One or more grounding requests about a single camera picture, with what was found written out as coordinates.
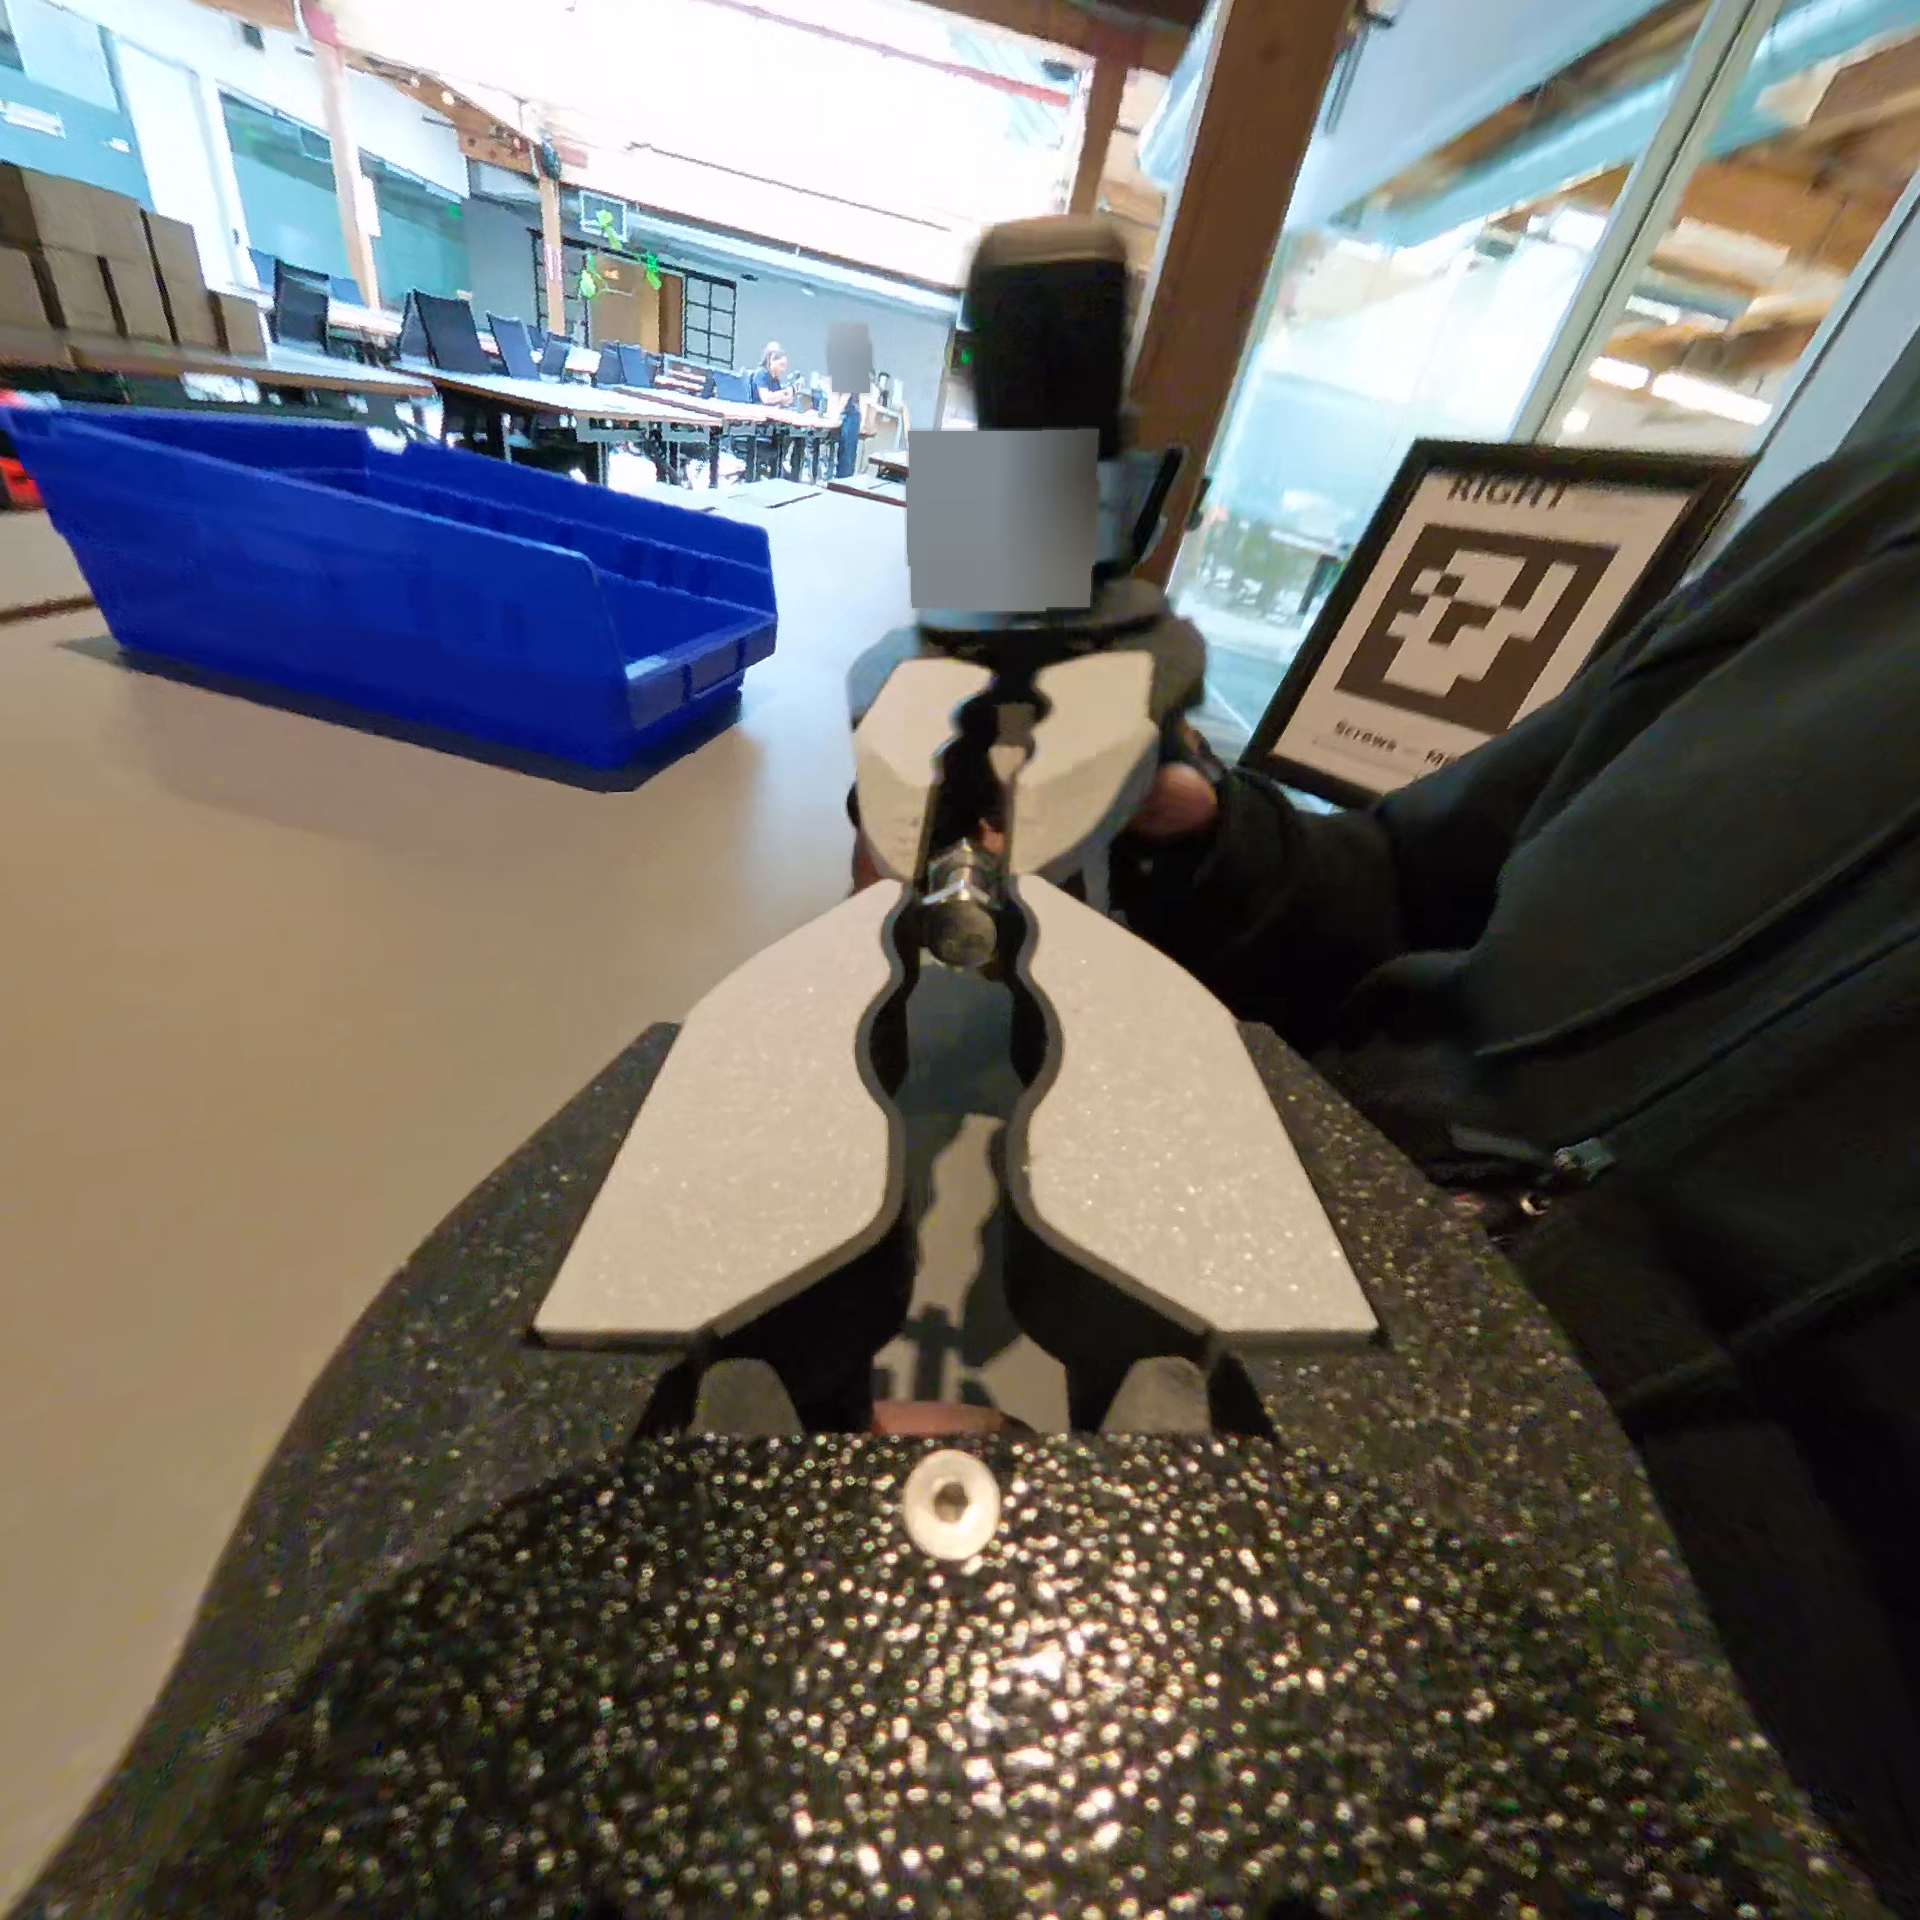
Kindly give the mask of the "wooden pillar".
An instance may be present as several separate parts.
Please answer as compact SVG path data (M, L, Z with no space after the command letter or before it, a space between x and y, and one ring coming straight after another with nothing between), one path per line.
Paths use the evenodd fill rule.
M1347 3L1225 3L1195 36L1201 60L1128 382L1137 440L1179 455L1164 532L1137 567L1157 587L1171 583L1197 509L1354 17Z

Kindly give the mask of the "black framed marker sign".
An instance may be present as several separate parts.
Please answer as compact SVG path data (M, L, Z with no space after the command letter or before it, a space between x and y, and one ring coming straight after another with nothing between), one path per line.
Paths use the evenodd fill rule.
M1664 601L1751 466L1414 440L1239 764L1368 806L1499 741Z

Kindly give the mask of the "person's right hand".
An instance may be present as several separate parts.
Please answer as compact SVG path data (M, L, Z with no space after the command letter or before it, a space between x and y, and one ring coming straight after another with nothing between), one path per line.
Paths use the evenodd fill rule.
M1112 867L1143 870L1162 856L1184 861L1209 853L1225 780L1225 764L1205 752L1164 761L1116 835Z

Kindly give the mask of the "steel hex bolt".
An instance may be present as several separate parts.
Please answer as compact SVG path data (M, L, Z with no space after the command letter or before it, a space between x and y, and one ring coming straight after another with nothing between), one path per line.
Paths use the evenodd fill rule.
M1002 859L981 840L949 842L924 869L918 917L930 959L951 971L997 976L1007 926Z

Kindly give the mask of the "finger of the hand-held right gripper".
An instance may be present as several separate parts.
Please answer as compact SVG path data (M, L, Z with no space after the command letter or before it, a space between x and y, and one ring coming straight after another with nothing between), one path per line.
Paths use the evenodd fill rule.
M1103 863L1159 763L1155 663L1135 647L999 671L999 702L1030 709L1006 798L1006 870L1064 884Z
M959 842L1006 853L993 675L943 655L890 665L852 722L850 892L919 888Z

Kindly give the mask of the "blue plastic bin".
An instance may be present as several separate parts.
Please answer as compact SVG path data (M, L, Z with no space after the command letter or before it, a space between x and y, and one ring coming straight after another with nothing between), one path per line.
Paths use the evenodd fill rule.
M621 774L777 644L763 530L368 429L131 407L4 429L142 665Z

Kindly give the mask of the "stack of cardboard boxes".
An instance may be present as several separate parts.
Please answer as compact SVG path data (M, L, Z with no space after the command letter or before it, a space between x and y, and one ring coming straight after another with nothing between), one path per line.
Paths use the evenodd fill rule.
M190 224L83 181L2 166L6 347L130 345L264 360L261 309L203 278Z

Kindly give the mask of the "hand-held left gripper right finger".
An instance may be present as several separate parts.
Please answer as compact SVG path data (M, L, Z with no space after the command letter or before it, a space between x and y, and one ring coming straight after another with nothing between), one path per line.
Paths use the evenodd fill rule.
M1378 1315L1229 1010L1067 892L1019 892L1039 1068L1006 1136L1042 1246L1214 1346L1358 1346Z

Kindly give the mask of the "person's right forearm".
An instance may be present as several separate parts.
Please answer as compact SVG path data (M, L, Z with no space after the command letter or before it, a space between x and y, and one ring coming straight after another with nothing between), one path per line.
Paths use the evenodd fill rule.
M1380 822L1304 813L1239 770L1225 770L1209 850L1143 870L1110 863L1110 900L1120 924L1234 1018L1299 1054L1329 1048L1361 983L1407 951Z

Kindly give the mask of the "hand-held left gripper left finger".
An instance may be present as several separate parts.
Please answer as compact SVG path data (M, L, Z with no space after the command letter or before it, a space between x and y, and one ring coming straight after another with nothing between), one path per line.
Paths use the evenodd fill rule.
M871 1059L899 882L852 892L683 1018L535 1312L539 1343L732 1335L875 1249L899 1115Z

